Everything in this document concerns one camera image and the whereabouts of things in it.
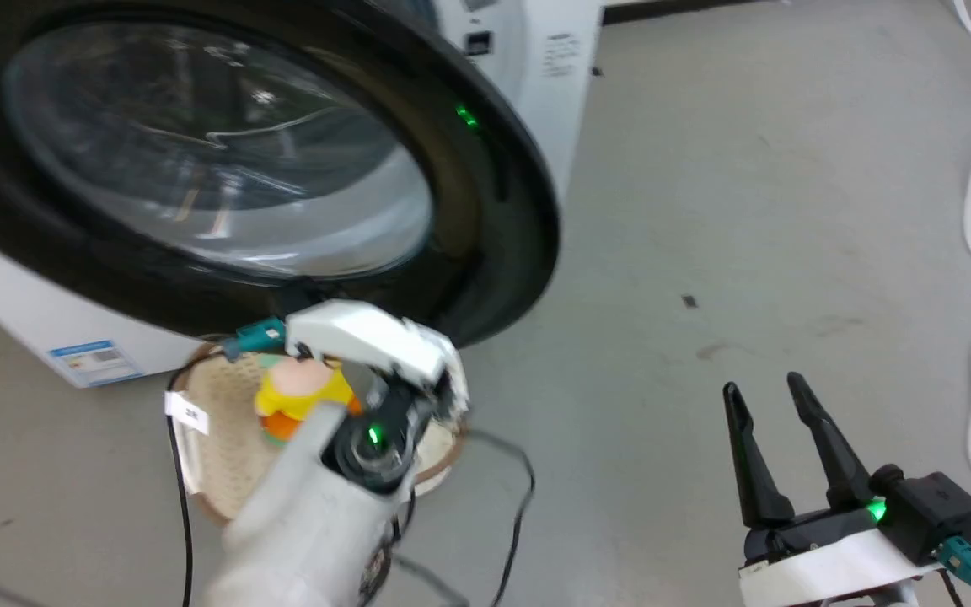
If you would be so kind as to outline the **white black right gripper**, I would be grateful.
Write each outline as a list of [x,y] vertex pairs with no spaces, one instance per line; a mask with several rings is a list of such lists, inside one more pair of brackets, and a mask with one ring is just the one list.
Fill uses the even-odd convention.
[[[812,434],[835,510],[867,506],[874,500],[870,474],[848,439],[801,373],[786,376],[799,419]],[[792,521],[792,503],[778,491],[760,453],[754,422],[738,385],[723,387],[726,423],[743,525],[774,528]],[[894,548],[882,531],[863,530],[770,564],[741,568],[738,582],[744,606],[918,606],[915,583],[941,565],[916,566]]]

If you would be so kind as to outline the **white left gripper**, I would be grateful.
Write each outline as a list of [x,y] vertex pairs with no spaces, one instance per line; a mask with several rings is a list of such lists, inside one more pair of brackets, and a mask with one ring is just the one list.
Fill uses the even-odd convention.
[[462,420],[469,414],[461,354],[447,336],[370,303],[327,299],[326,289],[314,282],[280,287],[286,354],[335,358],[397,378],[436,402],[438,420]]

